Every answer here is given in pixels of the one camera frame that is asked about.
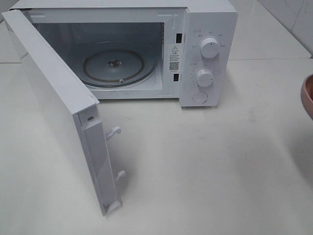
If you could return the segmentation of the round white door button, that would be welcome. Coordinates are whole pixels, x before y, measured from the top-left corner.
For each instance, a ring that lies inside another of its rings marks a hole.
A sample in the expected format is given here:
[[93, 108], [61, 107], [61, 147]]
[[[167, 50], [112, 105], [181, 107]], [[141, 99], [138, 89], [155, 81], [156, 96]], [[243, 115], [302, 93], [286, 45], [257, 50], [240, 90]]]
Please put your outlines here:
[[208, 99], [208, 95], [206, 92], [196, 92], [193, 95], [193, 101], [197, 104], [204, 104]]

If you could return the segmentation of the white dial knob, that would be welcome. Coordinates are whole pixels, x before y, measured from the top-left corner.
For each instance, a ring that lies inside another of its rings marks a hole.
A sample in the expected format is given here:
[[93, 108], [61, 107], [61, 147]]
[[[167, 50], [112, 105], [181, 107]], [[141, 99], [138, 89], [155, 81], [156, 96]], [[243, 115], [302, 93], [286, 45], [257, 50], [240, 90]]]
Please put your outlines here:
[[220, 40], [215, 36], [208, 36], [199, 42], [202, 57], [211, 59], [216, 57], [220, 51]]
[[195, 75], [196, 83], [199, 87], [209, 87], [213, 81], [214, 76], [210, 70], [200, 70]]

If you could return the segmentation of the white microwave door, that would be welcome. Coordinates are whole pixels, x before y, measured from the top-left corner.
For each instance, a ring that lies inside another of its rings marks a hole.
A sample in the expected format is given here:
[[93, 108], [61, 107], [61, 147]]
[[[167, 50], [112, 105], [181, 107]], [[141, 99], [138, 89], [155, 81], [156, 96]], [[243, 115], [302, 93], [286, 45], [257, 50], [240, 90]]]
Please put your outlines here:
[[104, 132], [98, 99], [20, 10], [3, 13], [39, 109], [67, 157], [106, 215], [121, 206], [107, 142], [121, 132]]

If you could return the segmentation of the pink plate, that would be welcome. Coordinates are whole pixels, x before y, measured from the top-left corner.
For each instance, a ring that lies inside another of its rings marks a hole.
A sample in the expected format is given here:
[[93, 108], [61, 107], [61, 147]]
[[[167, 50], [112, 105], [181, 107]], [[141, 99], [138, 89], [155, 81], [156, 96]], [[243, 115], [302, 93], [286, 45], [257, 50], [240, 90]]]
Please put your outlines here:
[[309, 75], [303, 82], [301, 88], [301, 102], [308, 114], [313, 119], [313, 75]]

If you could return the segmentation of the glass microwave turntable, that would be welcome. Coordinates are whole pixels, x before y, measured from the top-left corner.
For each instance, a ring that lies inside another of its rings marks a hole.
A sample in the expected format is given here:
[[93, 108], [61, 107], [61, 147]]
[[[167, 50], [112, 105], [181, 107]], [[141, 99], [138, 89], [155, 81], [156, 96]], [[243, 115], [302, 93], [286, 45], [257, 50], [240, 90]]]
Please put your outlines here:
[[81, 79], [98, 88], [123, 87], [144, 80], [154, 72], [156, 65], [153, 56], [126, 49], [108, 49], [84, 60]]

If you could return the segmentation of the white warning label sticker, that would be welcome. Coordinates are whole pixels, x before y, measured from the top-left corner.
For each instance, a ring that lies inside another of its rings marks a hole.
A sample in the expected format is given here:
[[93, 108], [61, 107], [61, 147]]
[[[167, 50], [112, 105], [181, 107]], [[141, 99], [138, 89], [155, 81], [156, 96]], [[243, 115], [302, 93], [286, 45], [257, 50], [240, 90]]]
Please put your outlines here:
[[180, 44], [169, 44], [168, 45], [168, 71], [177, 72], [180, 69], [180, 56], [181, 56], [181, 45]]

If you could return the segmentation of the white microwave oven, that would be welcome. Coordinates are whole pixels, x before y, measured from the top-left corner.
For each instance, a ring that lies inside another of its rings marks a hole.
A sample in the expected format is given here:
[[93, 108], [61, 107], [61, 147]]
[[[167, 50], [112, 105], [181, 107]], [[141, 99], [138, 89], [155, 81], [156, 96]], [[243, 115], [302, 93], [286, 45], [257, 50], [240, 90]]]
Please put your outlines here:
[[[83, 84], [99, 100], [177, 98], [182, 107], [219, 102], [238, 14], [227, 0], [20, 0], [20, 10], [82, 81], [83, 63], [108, 49], [153, 56], [154, 72], [142, 81], [116, 88]], [[220, 40], [219, 54], [202, 57], [199, 42]], [[180, 69], [168, 71], [168, 45], [180, 44]], [[199, 87], [195, 75], [210, 70], [214, 81]], [[206, 92], [204, 104], [193, 101]]]

